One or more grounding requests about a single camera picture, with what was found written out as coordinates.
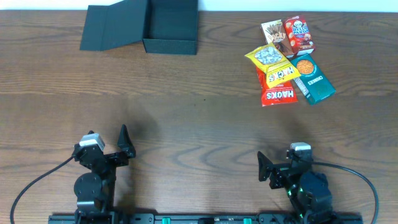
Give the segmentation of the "red Hacks candy bag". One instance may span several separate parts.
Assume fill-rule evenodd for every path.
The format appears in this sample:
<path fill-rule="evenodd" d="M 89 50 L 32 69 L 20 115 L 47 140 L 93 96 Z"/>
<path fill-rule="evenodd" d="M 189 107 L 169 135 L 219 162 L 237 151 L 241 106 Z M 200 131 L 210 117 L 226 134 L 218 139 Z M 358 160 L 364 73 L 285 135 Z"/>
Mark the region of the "red Hacks candy bag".
<path fill-rule="evenodd" d="M 298 102 L 297 94 L 291 81 L 269 88 L 265 81 L 266 74 L 256 67 L 257 77 L 262 87 L 262 106 L 281 105 Z"/>

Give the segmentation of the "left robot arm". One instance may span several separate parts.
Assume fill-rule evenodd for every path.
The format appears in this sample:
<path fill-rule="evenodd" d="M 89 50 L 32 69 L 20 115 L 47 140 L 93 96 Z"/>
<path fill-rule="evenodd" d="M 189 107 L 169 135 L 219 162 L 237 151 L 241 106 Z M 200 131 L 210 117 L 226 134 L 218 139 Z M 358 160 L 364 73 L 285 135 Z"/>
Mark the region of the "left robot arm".
<path fill-rule="evenodd" d="M 127 166 L 136 150 L 122 125 L 117 146 L 120 151 L 105 154 L 105 143 L 98 133 L 90 131 L 74 145 L 72 158 L 90 171 L 75 182 L 78 211 L 85 215 L 105 214 L 113 210 L 116 169 Z"/>

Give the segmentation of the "yellow Hacks candy bag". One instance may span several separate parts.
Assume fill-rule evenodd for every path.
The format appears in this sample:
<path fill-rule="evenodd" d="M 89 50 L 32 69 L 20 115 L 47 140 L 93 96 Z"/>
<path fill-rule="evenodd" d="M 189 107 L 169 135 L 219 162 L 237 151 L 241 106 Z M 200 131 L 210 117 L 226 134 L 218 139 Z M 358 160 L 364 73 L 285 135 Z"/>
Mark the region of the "yellow Hacks candy bag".
<path fill-rule="evenodd" d="M 245 57 L 266 74 L 265 82 L 269 88 L 301 76 L 298 69 L 272 42 L 254 49 Z"/>

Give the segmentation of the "teal Chunkies box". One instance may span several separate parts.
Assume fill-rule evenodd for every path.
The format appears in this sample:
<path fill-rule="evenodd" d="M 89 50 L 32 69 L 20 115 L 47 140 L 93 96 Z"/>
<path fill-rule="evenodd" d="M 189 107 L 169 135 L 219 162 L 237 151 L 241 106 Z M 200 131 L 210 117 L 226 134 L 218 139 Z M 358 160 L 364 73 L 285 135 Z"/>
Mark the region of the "teal Chunkies box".
<path fill-rule="evenodd" d="M 301 55 L 290 62 L 301 74 L 298 78 L 294 78 L 294 82 L 310 105 L 320 103 L 335 94 L 334 86 L 310 54 Z"/>

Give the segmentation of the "black gift box with lid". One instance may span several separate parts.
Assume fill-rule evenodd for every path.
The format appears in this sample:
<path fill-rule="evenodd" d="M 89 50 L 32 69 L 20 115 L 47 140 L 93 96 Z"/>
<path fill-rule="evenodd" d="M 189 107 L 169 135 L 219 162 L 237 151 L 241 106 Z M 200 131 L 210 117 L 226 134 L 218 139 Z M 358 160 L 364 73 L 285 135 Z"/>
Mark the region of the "black gift box with lid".
<path fill-rule="evenodd" d="M 195 55 L 197 40 L 198 0 L 123 0 L 88 6 L 80 50 L 142 41 L 147 53 Z"/>

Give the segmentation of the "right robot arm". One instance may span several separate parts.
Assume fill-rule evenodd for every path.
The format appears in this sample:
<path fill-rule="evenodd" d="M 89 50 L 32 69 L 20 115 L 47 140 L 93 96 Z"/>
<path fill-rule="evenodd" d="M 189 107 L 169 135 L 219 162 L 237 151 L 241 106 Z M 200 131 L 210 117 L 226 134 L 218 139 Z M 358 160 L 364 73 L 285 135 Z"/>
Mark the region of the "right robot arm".
<path fill-rule="evenodd" d="M 285 189 L 300 223 L 340 223 L 326 175 L 312 169 L 312 150 L 289 149 L 287 158 L 289 163 L 274 164 L 258 152 L 259 181 L 269 180 L 271 189 Z"/>

